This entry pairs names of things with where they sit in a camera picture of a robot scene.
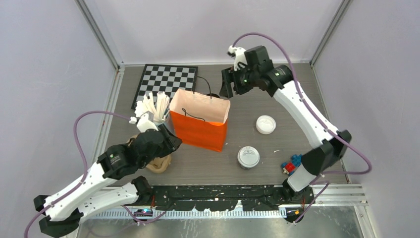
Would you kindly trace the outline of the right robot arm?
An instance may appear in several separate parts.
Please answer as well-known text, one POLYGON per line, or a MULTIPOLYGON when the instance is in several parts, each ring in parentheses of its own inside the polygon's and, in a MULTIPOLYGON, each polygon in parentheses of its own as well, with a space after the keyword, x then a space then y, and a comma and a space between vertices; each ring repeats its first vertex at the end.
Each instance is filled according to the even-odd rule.
POLYGON ((274 66, 266 47, 245 50, 230 46, 227 54, 234 63, 221 72, 220 96, 231 98, 235 94, 243 95, 255 87, 266 91, 292 116, 312 147, 302 156, 301 164, 283 182, 280 190, 283 200, 296 203, 317 176, 343 157, 352 139, 351 134, 333 126, 318 109, 311 109, 313 104, 305 99, 291 67, 284 64, 274 66))

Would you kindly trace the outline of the white sip lid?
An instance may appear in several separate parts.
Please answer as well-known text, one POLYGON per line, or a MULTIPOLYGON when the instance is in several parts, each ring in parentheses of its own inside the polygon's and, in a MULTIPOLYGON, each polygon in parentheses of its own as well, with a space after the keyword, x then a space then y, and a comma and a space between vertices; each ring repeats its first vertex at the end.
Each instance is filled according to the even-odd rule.
POLYGON ((237 161, 244 165, 257 165, 260 162, 260 154, 256 148, 245 146, 239 150, 237 161))

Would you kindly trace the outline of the orange paper bag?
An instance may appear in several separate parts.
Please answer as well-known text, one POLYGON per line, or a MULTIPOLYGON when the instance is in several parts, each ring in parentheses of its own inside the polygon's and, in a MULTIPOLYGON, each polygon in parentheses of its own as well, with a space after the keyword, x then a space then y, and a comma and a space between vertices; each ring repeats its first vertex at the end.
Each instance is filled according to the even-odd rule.
MULTIPOLYGON (((206 82, 209 93, 212 93, 208 80, 200 79, 206 82)), ((195 90, 178 89, 169 105, 176 136, 185 144, 221 152, 227 135, 230 107, 229 100, 210 98, 195 90)))

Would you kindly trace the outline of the white cup lid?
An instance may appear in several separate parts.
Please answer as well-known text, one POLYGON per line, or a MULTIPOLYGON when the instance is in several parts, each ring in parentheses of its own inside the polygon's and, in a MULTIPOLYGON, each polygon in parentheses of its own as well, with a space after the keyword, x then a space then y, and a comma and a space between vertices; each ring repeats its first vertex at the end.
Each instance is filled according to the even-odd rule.
POLYGON ((276 129, 276 121, 271 116, 262 115, 257 118, 256 129, 261 134, 271 134, 276 129))

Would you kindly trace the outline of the black paper cup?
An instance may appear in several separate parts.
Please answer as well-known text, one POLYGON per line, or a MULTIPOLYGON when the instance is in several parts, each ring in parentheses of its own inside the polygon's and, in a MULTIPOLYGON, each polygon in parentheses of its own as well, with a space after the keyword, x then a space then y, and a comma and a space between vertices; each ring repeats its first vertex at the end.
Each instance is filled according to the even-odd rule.
POLYGON ((239 166, 244 170, 250 170, 250 169, 254 168, 256 166, 256 164, 255 165, 244 165, 244 164, 239 163, 239 166))
POLYGON ((220 98, 219 95, 215 94, 215 93, 209 93, 207 94, 210 98, 220 98))

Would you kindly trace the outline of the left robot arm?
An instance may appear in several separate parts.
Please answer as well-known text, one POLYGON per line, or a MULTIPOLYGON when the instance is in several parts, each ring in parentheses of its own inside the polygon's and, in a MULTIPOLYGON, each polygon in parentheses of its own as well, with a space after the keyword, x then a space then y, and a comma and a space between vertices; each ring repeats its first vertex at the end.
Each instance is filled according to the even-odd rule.
POLYGON ((99 191, 145 168, 152 160, 170 155, 181 144, 182 139, 160 125, 140 132, 126 143, 110 146, 86 174, 66 188, 34 198, 36 210, 44 215, 39 221, 41 233, 60 238, 109 208, 134 203, 147 205, 153 190, 144 176, 109 192, 99 191))

